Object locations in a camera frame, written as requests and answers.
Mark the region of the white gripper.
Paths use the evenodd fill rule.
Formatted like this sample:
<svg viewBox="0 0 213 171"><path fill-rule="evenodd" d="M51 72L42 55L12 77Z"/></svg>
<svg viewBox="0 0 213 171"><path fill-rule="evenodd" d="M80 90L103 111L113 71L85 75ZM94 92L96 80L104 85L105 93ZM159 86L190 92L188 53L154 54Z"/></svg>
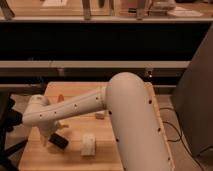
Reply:
<svg viewBox="0 0 213 171"><path fill-rule="evenodd" d="M56 133L57 130L68 128L68 125L63 125L59 121L47 122L38 126L40 133L40 141L45 146L49 141L52 134Z"/></svg>

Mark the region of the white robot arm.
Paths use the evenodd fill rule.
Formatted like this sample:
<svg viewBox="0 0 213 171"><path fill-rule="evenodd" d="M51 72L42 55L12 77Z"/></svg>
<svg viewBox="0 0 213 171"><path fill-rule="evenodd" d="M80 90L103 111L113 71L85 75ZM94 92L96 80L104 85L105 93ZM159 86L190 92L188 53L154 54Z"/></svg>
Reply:
<svg viewBox="0 0 213 171"><path fill-rule="evenodd" d="M22 123L48 137L62 119L103 110L109 112L124 171L174 171L160 118L145 82L134 73L118 73L107 85L56 104L34 95Z"/></svg>

